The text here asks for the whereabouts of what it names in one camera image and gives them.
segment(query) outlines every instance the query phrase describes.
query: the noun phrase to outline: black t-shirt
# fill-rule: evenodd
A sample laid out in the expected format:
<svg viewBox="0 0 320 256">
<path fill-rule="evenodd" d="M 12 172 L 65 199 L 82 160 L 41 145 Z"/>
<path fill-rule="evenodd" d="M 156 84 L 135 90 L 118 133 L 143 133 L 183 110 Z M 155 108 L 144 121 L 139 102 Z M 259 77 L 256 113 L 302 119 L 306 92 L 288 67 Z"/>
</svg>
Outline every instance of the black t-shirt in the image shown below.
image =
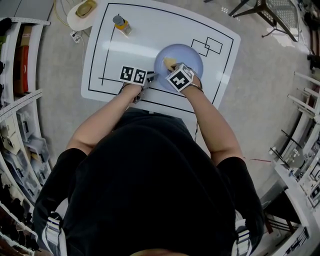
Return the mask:
<svg viewBox="0 0 320 256">
<path fill-rule="evenodd" d="M 146 249 L 230 255 L 235 209 L 246 219 L 253 249 L 263 234 L 262 207 L 244 161 L 230 157 L 215 166 L 166 116 L 117 125 L 88 156 L 75 148 L 63 152 L 35 204 L 40 238 L 49 212 L 66 197 L 68 255 Z"/>
</svg>

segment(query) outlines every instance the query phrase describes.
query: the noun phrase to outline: metal chair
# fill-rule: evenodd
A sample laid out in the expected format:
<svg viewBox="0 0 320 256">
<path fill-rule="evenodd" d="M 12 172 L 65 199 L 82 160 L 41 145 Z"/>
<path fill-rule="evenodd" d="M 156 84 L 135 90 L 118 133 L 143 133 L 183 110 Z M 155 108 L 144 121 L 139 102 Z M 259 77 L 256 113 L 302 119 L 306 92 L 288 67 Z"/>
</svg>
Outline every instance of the metal chair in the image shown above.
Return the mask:
<svg viewBox="0 0 320 256">
<path fill-rule="evenodd" d="M 273 30 L 262 37 L 270 35 L 274 31 L 279 31 L 287 34 L 294 42 L 299 40 L 299 20 L 298 12 L 295 5 L 290 0 L 257 0 L 255 6 L 247 11 L 234 15 L 242 6 L 244 6 L 249 0 L 243 0 L 241 3 L 229 13 L 229 16 L 234 18 L 257 13 L 260 15 Z M 297 31 L 298 40 L 294 37 L 291 29 Z"/>
</svg>

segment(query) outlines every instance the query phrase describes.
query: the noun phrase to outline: yellow object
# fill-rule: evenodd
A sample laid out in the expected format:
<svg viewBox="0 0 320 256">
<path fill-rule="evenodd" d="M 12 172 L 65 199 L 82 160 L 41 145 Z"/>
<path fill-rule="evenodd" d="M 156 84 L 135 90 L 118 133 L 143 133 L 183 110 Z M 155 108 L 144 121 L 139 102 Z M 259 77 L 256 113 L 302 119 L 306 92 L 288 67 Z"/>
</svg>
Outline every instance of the yellow object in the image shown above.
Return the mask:
<svg viewBox="0 0 320 256">
<path fill-rule="evenodd" d="M 67 27 L 70 27 L 67 23 L 65 23 L 65 22 L 59 17 L 58 12 L 57 12 L 56 1 L 57 1 L 57 0 L 53 0 L 53 9 L 54 9 L 54 13 L 55 13 L 56 17 L 58 18 L 58 20 L 59 20 L 62 24 L 66 25 Z"/>
<path fill-rule="evenodd" d="M 97 3 L 94 0 L 87 0 L 78 7 L 75 14 L 79 18 L 84 19 L 96 8 L 96 6 Z"/>
<path fill-rule="evenodd" d="M 177 63 L 177 60 L 175 58 L 163 58 L 163 62 L 165 67 L 170 70 L 170 71 L 174 71 L 174 69 L 171 67 L 172 65 Z"/>
<path fill-rule="evenodd" d="M 119 26 L 117 24 L 114 24 L 114 26 L 118 29 L 118 30 L 123 30 L 126 26 L 128 26 L 129 22 L 127 20 L 124 20 L 124 24 Z"/>
</svg>

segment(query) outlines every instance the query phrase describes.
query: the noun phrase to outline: black line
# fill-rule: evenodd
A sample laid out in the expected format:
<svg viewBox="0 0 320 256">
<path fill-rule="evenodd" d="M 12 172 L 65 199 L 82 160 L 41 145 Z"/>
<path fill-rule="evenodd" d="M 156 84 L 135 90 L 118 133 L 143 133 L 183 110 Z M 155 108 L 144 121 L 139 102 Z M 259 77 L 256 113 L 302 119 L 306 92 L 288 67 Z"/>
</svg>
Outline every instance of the black line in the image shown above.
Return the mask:
<svg viewBox="0 0 320 256">
<path fill-rule="evenodd" d="M 103 93 L 103 94 L 110 94 L 110 95 L 118 95 L 118 94 L 115 94 L 115 93 L 112 93 L 112 92 L 106 92 L 106 91 L 100 91 L 100 90 L 93 90 L 93 89 L 89 89 L 88 91 L 96 92 L 96 93 Z"/>
<path fill-rule="evenodd" d="M 221 77 L 221 80 L 220 80 L 220 82 L 219 82 L 218 89 L 217 89 L 216 92 L 215 92 L 215 95 L 214 95 L 212 104 L 215 102 L 216 96 L 217 96 L 217 94 L 218 94 L 218 91 L 219 91 L 219 88 L 220 88 L 220 85 L 221 85 L 221 81 L 222 81 L 222 79 L 224 78 L 224 74 L 225 74 L 225 71 L 226 71 L 226 68 L 227 68 L 227 65 L 228 65 L 228 61 L 229 61 L 229 57 L 230 57 L 230 53 L 231 53 L 231 50 L 232 50 L 232 46 L 233 46 L 233 45 L 234 45 L 234 40 L 232 39 L 232 43 L 231 43 L 230 51 L 229 51 L 229 54 L 228 54 L 228 58 L 226 59 L 226 63 L 225 63 L 225 66 L 224 66 L 224 70 L 223 70 L 223 73 L 222 73 L 222 77 Z"/>
<path fill-rule="evenodd" d="M 192 47 L 192 45 L 194 44 L 194 41 L 197 41 L 198 43 L 204 45 L 204 48 L 206 49 L 206 55 L 204 55 L 204 54 L 202 54 L 202 53 L 200 53 L 200 52 L 198 52 L 198 54 L 200 54 L 200 55 L 202 55 L 202 56 L 204 56 L 204 57 L 207 57 L 207 56 L 208 56 L 209 49 L 206 48 L 206 44 L 205 44 L 204 42 L 200 42 L 200 41 L 198 41 L 198 40 L 196 40 L 196 39 L 193 39 L 193 40 L 192 40 L 191 47 Z"/>
<path fill-rule="evenodd" d="M 100 91 L 100 90 L 93 90 L 93 89 L 89 89 L 88 91 L 96 92 L 96 93 L 103 93 L 103 94 L 110 94 L 110 95 L 115 95 L 115 96 L 118 95 L 118 94 L 111 93 L 111 92 Z M 165 105 L 165 104 L 161 104 L 161 103 L 157 103 L 157 102 L 152 102 L 152 101 L 148 101 L 148 100 L 145 100 L 145 99 L 141 99 L 141 101 L 142 101 L 142 102 L 148 102 L 148 103 L 152 103 L 152 104 L 161 105 L 161 106 L 168 107 L 168 108 L 172 108 L 172 109 L 176 109 L 176 110 L 181 110 L 181 111 L 188 112 L 188 113 L 191 113 L 191 114 L 194 114 L 194 113 L 195 113 L 195 112 L 192 112 L 192 111 L 189 111 L 189 110 L 185 110 L 185 109 L 182 109 L 182 108 L 178 108 L 178 107 L 174 107 L 174 106 L 168 106 L 168 105 Z"/>
<path fill-rule="evenodd" d="M 88 91 L 90 91 L 90 81 L 91 81 L 92 66 L 93 66 L 93 64 L 94 64 L 94 58 L 95 58 L 95 54 L 96 54 L 96 48 L 97 48 L 98 38 L 99 38 L 99 35 L 100 35 L 100 30 L 101 30 L 101 27 L 102 27 L 102 23 L 104 23 L 104 19 L 105 19 L 105 15 L 106 15 L 108 6 L 109 6 L 109 3 L 108 3 L 108 5 L 107 5 L 106 8 L 105 8 L 105 11 L 104 11 L 104 14 L 103 14 L 103 17 L 102 17 L 102 21 L 101 21 L 101 24 L 100 24 L 100 27 L 99 27 L 98 36 L 96 37 L 96 41 L 95 41 L 95 46 L 94 46 L 93 55 L 92 55 L 91 68 L 90 68 Z"/>
<path fill-rule="evenodd" d="M 112 30 L 112 34 L 111 34 L 111 39 L 110 39 L 110 44 L 111 44 L 111 40 L 112 40 L 112 37 L 114 36 L 114 32 L 115 32 L 115 26 L 113 26 L 113 30 Z M 102 77 L 104 78 L 105 77 L 105 71 L 106 71 L 106 65 L 107 65 L 107 59 L 108 59 L 108 55 L 109 55 L 109 50 L 110 50 L 110 45 L 108 47 L 108 51 L 106 52 L 106 57 L 105 57 L 105 62 L 104 62 L 104 69 L 103 69 L 103 75 Z"/>
<path fill-rule="evenodd" d="M 213 40 L 213 41 L 216 41 L 218 44 L 221 45 L 219 52 L 216 52 L 215 50 L 211 50 L 211 49 L 210 49 L 210 45 L 208 44 L 208 39 L 211 39 L 211 40 Z M 219 54 L 219 55 L 220 55 L 220 53 L 221 53 L 222 47 L 224 46 L 223 43 L 220 43 L 219 41 L 214 40 L 213 38 L 211 38 L 211 37 L 209 37 L 209 36 L 206 37 L 205 45 L 206 45 L 206 46 L 209 46 L 209 48 L 208 48 L 209 51 L 212 51 L 212 52 L 214 52 L 214 53 L 216 53 L 216 54 Z"/>
<path fill-rule="evenodd" d="M 206 44 L 207 44 L 207 42 L 208 42 L 208 38 L 210 38 L 211 40 L 213 40 L 213 41 L 216 41 L 217 43 L 219 43 L 220 45 L 221 45 L 221 47 L 224 45 L 223 43 L 221 43 L 221 42 L 219 42 L 219 41 L 217 41 L 217 40 L 215 40 L 215 39 L 213 39 L 213 38 L 211 38 L 211 37 L 207 37 L 207 39 L 206 39 Z"/>
<path fill-rule="evenodd" d="M 182 108 L 178 108 L 178 107 L 175 107 L 175 106 L 168 106 L 168 105 L 165 105 L 165 104 L 161 104 L 161 103 L 157 103 L 157 102 L 152 102 L 152 101 L 145 100 L 145 99 L 141 99 L 141 101 L 142 101 L 142 102 L 148 102 L 148 103 L 157 104 L 157 105 L 160 105 L 160 106 L 169 107 L 169 108 L 176 109 L 176 110 L 185 111 L 185 112 L 188 112 L 188 113 L 191 113 L 191 114 L 194 114 L 194 113 L 195 113 L 195 112 L 192 112 L 192 111 L 189 111 L 189 110 L 185 110 L 185 109 L 182 109 Z"/>
<path fill-rule="evenodd" d="M 108 81 L 113 81 L 113 82 L 118 82 L 118 83 L 123 83 L 122 81 L 114 80 L 114 79 L 109 79 L 109 78 L 98 77 L 98 79 L 108 80 Z M 167 94 L 172 94 L 172 95 L 180 96 L 180 97 L 182 97 L 182 98 L 185 98 L 185 97 L 186 97 L 186 96 L 183 96 L 183 95 L 181 95 L 181 94 L 176 94 L 176 93 L 173 93 L 173 92 L 170 92 L 170 91 L 160 90 L 160 89 L 157 89 L 157 88 L 149 87 L 149 89 L 156 90 L 156 91 L 160 91 L 160 92 L 167 93 Z"/>
<path fill-rule="evenodd" d="M 208 28 L 210 28 L 210 29 L 213 29 L 213 30 L 219 32 L 220 34 L 226 36 L 227 38 L 232 39 L 230 36 L 226 35 L 225 33 L 222 33 L 221 31 L 219 31 L 219 30 L 217 30 L 217 29 L 215 29 L 215 28 L 213 28 L 213 27 L 211 27 L 211 26 L 209 26 L 209 25 L 207 25 L 207 24 L 205 24 L 205 23 L 202 23 L 202 22 L 197 21 L 197 20 L 195 20 L 195 19 L 193 19 L 193 18 L 189 18 L 189 17 L 183 16 L 183 15 L 181 15 L 181 14 L 178 14 L 178 13 L 175 13 L 175 12 L 172 12 L 172 11 L 163 10 L 163 9 L 159 9 L 159 8 L 154 8 L 154 7 L 150 7 L 150 6 L 139 5 L 139 4 L 132 4 L 132 3 L 110 2 L 108 5 L 137 6 L 137 7 L 144 7 L 144 8 L 149 8 L 149 9 L 154 9 L 154 10 L 166 12 L 166 13 L 169 13 L 169 14 L 178 15 L 178 16 L 184 17 L 184 18 L 186 18 L 186 19 L 188 19 L 188 20 L 191 20 L 191 21 L 194 21 L 194 22 L 198 22 L 198 23 L 200 23 L 200 24 L 202 24 L 202 25 L 204 25 L 204 26 L 206 26 L 206 27 L 208 27 Z"/>
<path fill-rule="evenodd" d="M 18 5 L 18 7 L 16 8 L 16 11 L 15 11 L 15 13 L 14 13 L 14 16 L 13 16 L 13 17 L 16 17 L 16 14 L 17 14 L 17 11 L 18 11 L 18 9 L 19 9 L 19 6 L 21 5 L 21 2 L 22 2 L 22 0 L 20 0 L 20 3 L 19 3 L 19 5 Z"/>
<path fill-rule="evenodd" d="M 308 238 L 307 238 L 307 237 L 305 237 L 303 241 L 301 240 L 301 242 L 300 242 L 300 246 L 302 246 L 302 245 L 305 243 L 305 241 L 306 241 L 307 239 L 308 239 Z"/>
<path fill-rule="evenodd" d="M 99 27 L 98 35 L 97 35 L 96 41 L 95 41 L 95 46 L 94 46 L 93 56 L 92 56 L 92 62 L 91 62 L 91 68 L 90 68 L 88 91 L 93 91 L 93 92 L 98 92 L 98 93 L 99 93 L 99 92 L 100 92 L 100 93 L 107 93 L 107 92 L 104 92 L 104 91 L 102 92 L 102 91 L 90 90 L 90 82 L 91 82 L 92 67 L 93 67 L 93 62 L 94 62 L 94 58 L 95 58 L 95 54 L 96 54 L 97 43 L 98 43 L 98 39 L 99 39 L 101 27 L 102 27 L 102 24 L 103 24 L 103 22 L 104 22 L 104 19 L 105 19 L 105 16 L 106 16 L 106 12 L 107 12 L 107 10 L 108 10 L 109 5 L 126 5 L 126 6 L 143 7 L 143 8 L 149 8 L 149 9 L 154 9 L 154 10 L 158 10 L 158 11 L 162 11 L 162 12 L 166 12 L 166 13 L 178 15 L 178 16 L 180 16 L 180 17 L 183 17 L 183 18 L 186 18 L 186 19 L 188 19 L 188 20 L 191 20 L 191 21 L 197 22 L 197 23 L 199 23 L 199 24 L 202 24 L 202 25 L 204 25 L 204 26 L 206 26 L 206 27 L 208 27 L 208 28 L 210 28 L 210 29 L 213 29 L 213 30 L 217 31 L 218 33 L 226 36 L 227 38 L 230 38 L 230 39 L 232 40 L 232 43 L 231 43 L 231 47 L 230 47 L 230 51 L 229 51 L 229 54 L 228 54 L 228 58 L 227 58 L 227 60 L 226 60 L 225 67 L 224 67 L 224 70 L 223 70 L 223 74 L 222 74 L 222 78 L 223 78 L 223 75 L 224 75 L 224 73 L 225 73 L 225 71 L 226 71 L 226 68 L 227 68 L 227 65 L 228 65 L 228 61 L 229 61 L 229 57 L 230 57 L 230 54 L 231 54 L 231 50 L 232 50 L 232 47 L 233 47 L 233 44 L 234 44 L 234 39 L 233 39 L 233 38 L 231 38 L 230 36 L 226 35 L 225 33 L 222 33 L 221 31 L 219 31 L 219 30 L 217 30 L 217 29 L 215 29 L 215 28 L 213 28 L 213 27 L 211 27 L 211 26 L 209 26 L 209 25 L 207 25 L 207 24 L 205 24 L 205 23 L 202 23 L 202 22 L 200 22 L 200 21 L 197 21 L 197 20 L 195 20 L 195 19 L 193 19 L 193 18 L 189 18 L 189 17 L 183 16 L 183 15 L 181 15 L 181 14 L 177 14 L 177 13 L 172 12 L 172 11 L 167 11 L 167 10 L 163 10 L 163 9 L 159 9 L 159 8 L 154 8 L 154 7 L 149 7 L 149 6 L 143 6 L 143 5 L 138 5 L 138 4 L 109 2 L 109 3 L 107 4 L 106 8 L 105 8 L 105 11 L 104 11 L 104 14 L 103 14 L 103 17 L 102 17 L 102 20 L 101 20 L 101 24 L 100 24 L 100 27 Z M 215 99 L 216 99 L 216 96 L 217 96 L 217 94 L 218 94 L 220 85 L 221 85 L 221 80 L 220 80 L 219 85 L 218 85 L 218 88 L 217 88 L 217 90 L 216 90 L 216 92 L 215 92 L 215 95 L 214 95 L 212 104 L 214 103 L 214 101 L 215 101 Z M 147 101 L 147 100 L 143 100 L 143 99 L 142 99 L 142 101 L 150 102 L 150 103 L 154 103 L 154 104 L 158 104 L 158 105 L 162 105 L 162 106 L 165 106 L 165 107 L 169 107 L 169 108 L 173 108 L 173 109 L 178 109 L 178 110 L 182 110 L 182 111 L 186 111 L 186 112 L 190 112 L 190 111 L 188 111 L 188 110 L 180 109 L 180 108 L 173 107 L 173 106 L 167 106 L 167 105 L 164 105 L 164 104 L 155 103 L 155 102 L 151 102 L 151 101 Z"/>
<path fill-rule="evenodd" d="M 109 81 L 114 81 L 114 82 L 123 83 L 122 81 L 119 81 L 119 80 L 114 80 L 114 79 L 109 79 L 109 78 L 103 78 L 103 77 L 98 77 L 98 79 L 101 79 L 101 80 L 109 80 Z"/>
<path fill-rule="evenodd" d="M 173 92 L 170 92 L 170 91 L 160 90 L 160 89 L 157 89 L 157 88 L 149 87 L 149 89 L 156 90 L 156 91 L 160 91 L 160 92 L 164 92 L 164 93 L 167 93 L 167 94 L 172 94 L 172 95 L 175 95 L 175 96 L 180 96 L 180 97 L 182 97 L 182 98 L 185 98 L 185 97 L 186 97 L 186 96 L 183 96 L 183 95 L 181 95 L 181 94 L 176 94 L 176 93 L 173 93 Z"/>
</svg>

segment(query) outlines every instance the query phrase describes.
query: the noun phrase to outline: blue plate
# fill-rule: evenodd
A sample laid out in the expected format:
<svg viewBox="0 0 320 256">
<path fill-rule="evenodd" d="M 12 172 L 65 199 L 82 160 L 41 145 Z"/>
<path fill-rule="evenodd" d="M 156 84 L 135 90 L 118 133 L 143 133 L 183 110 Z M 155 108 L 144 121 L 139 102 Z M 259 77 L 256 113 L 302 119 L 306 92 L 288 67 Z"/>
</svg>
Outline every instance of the blue plate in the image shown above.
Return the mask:
<svg viewBox="0 0 320 256">
<path fill-rule="evenodd" d="M 183 62 L 188 67 L 192 68 L 199 78 L 202 77 L 204 72 L 204 64 L 202 63 L 200 55 L 190 46 L 185 44 L 172 44 L 163 48 L 154 61 L 154 72 L 159 73 L 157 80 L 168 91 L 176 92 L 176 90 L 166 80 L 166 77 L 170 74 L 167 70 L 164 58 L 176 59 L 176 62 Z"/>
</svg>

